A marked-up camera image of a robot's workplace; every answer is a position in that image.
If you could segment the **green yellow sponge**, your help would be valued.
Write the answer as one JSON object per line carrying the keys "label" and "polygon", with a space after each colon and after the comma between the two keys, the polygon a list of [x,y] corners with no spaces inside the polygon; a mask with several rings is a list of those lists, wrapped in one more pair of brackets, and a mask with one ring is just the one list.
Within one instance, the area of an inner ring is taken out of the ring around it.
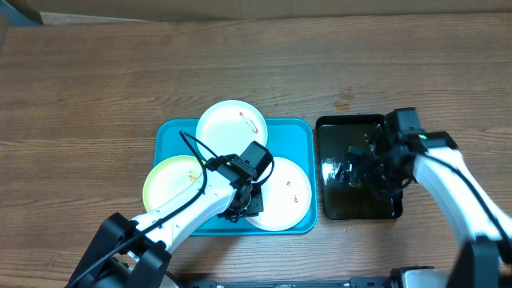
{"label": "green yellow sponge", "polygon": [[372,154],[361,147],[349,146],[345,156],[345,160],[338,170],[340,183],[352,187],[367,184]]}

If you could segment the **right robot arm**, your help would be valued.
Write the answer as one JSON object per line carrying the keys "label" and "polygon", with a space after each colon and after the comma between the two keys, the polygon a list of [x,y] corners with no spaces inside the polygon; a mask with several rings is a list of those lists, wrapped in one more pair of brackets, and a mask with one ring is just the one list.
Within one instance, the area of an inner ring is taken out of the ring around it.
{"label": "right robot arm", "polygon": [[443,213],[461,247],[449,273],[412,266],[390,272],[389,287],[509,287],[511,217],[475,180],[458,145],[445,131],[427,132],[414,108],[388,113],[366,137],[367,148],[349,147],[351,186],[366,186],[380,198],[392,198],[411,182],[423,186]]}

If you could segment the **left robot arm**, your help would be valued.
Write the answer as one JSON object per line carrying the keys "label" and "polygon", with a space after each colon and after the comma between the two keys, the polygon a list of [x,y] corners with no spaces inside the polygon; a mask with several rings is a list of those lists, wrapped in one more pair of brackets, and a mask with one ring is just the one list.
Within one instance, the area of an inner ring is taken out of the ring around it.
{"label": "left robot arm", "polygon": [[263,211],[261,187],[274,160],[252,142],[241,155],[202,164],[198,180],[160,207],[131,220],[112,214],[72,273],[70,287],[159,287],[174,250],[213,217],[237,222]]}

